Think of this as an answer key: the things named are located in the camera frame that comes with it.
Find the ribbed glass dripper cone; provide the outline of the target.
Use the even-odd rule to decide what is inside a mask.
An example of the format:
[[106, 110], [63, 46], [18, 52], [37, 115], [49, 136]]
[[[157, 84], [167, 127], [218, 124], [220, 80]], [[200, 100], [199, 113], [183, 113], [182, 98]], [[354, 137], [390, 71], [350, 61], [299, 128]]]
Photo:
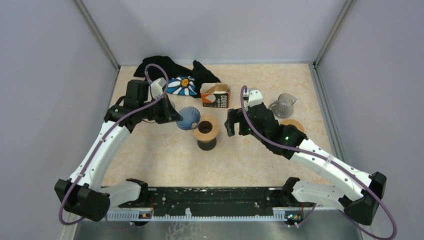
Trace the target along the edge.
[[182, 120], [176, 122], [176, 125], [179, 129], [183, 131], [189, 131], [198, 127], [201, 114], [197, 108], [193, 106], [187, 106], [182, 108], [179, 114], [182, 116]]

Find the orange coffee filter box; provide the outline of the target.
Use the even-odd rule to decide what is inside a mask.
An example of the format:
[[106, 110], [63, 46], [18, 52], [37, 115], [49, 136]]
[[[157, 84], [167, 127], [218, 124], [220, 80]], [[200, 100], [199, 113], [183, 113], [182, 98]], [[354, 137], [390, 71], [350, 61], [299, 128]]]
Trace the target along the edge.
[[202, 106], [205, 108], [220, 108], [220, 109], [228, 109], [230, 107], [230, 99], [231, 99], [231, 86], [229, 84], [228, 87], [230, 90], [228, 92], [220, 92], [220, 93], [206, 93], [206, 91], [214, 86], [215, 84], [221, 83], [204, 83], [200, 89], [200, 97]]

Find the brown paper coffee filter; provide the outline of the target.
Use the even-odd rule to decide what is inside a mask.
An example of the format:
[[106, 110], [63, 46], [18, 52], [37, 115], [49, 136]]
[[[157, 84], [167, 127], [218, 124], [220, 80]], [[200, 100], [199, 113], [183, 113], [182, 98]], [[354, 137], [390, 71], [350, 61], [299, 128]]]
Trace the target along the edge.
[[215, 84], [212, 87], [210, 87], [206, 93], [207, 94], [219, 94], [219, 93], [227, 93], [231, 88], [229, 87], [228, 84]]

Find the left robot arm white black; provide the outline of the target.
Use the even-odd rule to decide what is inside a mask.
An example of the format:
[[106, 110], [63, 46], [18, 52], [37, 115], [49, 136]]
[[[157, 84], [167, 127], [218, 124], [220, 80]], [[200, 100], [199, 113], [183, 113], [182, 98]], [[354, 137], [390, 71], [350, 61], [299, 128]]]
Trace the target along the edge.
[[54, 191], [61, 205], [59, 222], [64, 226], [88, 219], [99, 222], [111, 208], [127, 203], [149, 203], [148, 184], [129, 178], [124, 183], [102, 187], [102, 181], [121, 145], [144, 120], [157, 124], [175, 122], [184, 131], [200, 129], [203, 115], [192, 106], [176, 111], [165, 93], [172, 81], [133, 79], [106, 112], [100, 132], [79, 167], [68, 179], [58, 179]]

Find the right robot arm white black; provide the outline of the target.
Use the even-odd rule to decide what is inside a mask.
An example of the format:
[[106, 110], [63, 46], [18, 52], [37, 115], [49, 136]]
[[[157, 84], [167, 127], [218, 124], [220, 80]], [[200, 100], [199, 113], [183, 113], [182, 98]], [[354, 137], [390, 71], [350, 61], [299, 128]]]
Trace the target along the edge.
[[355, 223], [369, 226], [381, 207], [387, 177], [381, 172], [367, 173], [341, 161], [319, 147], [293, 124], [279, 123], [264, 104], [241, 107], [228, 113], [229, 136], [252, 135], [273, 154], [301, 164], [326, 179], [328, 184], [311, 183], [291, 177], [281, 199], [287, 206], [313, 203], [335, 208]]

